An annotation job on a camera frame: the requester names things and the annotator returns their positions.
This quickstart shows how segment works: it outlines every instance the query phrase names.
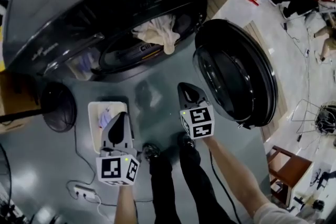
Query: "black fan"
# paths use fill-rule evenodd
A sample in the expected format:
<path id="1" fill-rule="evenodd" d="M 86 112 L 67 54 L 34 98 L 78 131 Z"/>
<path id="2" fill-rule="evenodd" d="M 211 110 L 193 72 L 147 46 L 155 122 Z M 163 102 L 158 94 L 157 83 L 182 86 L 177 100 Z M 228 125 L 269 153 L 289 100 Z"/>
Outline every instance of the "black fan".
<path id="1" fill-rule="evenodd" d="M 0 144 L 0 215 L 5 217 L 10 212 L 12 197 L 12 174 L 6 152 Z"/>

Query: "black pants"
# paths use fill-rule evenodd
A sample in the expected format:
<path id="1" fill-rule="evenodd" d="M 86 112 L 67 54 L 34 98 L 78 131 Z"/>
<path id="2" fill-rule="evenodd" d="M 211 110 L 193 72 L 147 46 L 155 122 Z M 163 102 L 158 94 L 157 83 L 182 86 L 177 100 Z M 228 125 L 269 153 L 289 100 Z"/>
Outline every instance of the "black pants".
<path id="1" fill-rule="evenodd" d="M 234 224 L 216 200 L 214 190 L 206 173 L 200 167 L 201 157 L 192 147 L 180 151 L 181 169 L 194 197 L 199 224 Z M 172 179 L 172 166 L 169 160 L 160 155 L 150 162 L 152 175 L 153 204 L 156 214 L 155 224 L 181 224 L 175 208 L 175 192 Z"/>
<path id="2" fill-rule="evenodd" d="M 272 0 L 274 4 L 279 4 L 281 2 L 289 1 L 288 8 L 284 8 L 285 17 L 289 17 L 293 13 L 301 15 L 306 13 L 313 8 L 318 7 L 318 2 L 315 0 Z"/>

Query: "washing machine door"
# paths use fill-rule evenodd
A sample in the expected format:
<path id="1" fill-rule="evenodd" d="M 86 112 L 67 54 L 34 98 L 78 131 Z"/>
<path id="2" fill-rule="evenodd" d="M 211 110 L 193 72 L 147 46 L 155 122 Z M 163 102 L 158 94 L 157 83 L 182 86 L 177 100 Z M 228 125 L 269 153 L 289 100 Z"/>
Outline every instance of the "washing machine door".
<path id="1" fill-rule="evenodd" d="M 278 88 L 258 42 L 233 23 L 214 19 L 200 28 L 195 45 L 193 63 L 215 110 L 246 128 L 267 125 Z"/>

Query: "shoe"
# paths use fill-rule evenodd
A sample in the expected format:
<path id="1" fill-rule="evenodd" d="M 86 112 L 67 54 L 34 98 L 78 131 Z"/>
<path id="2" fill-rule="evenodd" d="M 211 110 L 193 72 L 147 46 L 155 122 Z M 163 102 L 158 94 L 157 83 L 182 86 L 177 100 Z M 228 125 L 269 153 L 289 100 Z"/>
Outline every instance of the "shoe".
<path id="1" fill-rule="evenodd" d="M 315 59 L 317 64 L 321 65 L 322 62 L 325 60 L 325 57 L 322 57 L 319 55 L 319 53 L 317 51 L 315 51 Z"/>
<path id="2" fill-rule="evenodd" d="M 283 16 L 283 18 L 284 18 L 285 20 L 287 20 L 288 17 L 286 17 L 286 16 L 284 15 L 284 13 L 283 13 L 284 8 L 285 8 L 285 7 L 283 7 L 283 6 L 281 6 L 281 5 L 279 6 L 279 10 L 280 10 L 281 15 Z"/>
<path id="3" fill-rule="evenodd" d="M 180 133 L 177 137 L 177 144 L 180 148 L 190 146 L 195 148 L 195 142 L 187 133 Z"/>
<path id="4" fill-rule="evenodd" d="M 159 155 L 161 154 L 161 151 L 160 149 L 155 146 L 154 144 L 151 144 L 151 143 L 145 143 L 143 146 L 142 146 L 142 154 L 144 156 L 144 158 L 150 162 L 151 159 L 153 158 L 158 158 Z"/>
<path id="5" fill-rule="evenodd" d="M 268 0 L 274 7 L 277 6 L 277 4 L 275 4 L 272 0 Z"/>

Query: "towel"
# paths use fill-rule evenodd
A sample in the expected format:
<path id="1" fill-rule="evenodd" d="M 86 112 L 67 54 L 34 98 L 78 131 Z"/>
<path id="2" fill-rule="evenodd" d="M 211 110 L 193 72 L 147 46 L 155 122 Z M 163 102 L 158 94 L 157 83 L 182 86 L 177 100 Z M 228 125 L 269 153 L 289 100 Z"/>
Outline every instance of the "towel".
<path id="1" fill-rule="evenodd" d="M 132 30 L 133 35 L 147 43 L 163 46 L 165 54 L 172 54 L 175 50 L 175 42 L 180 38 L 178 33 L 173 32 L 175 16 L 163 15 L 154 18 Z"/>

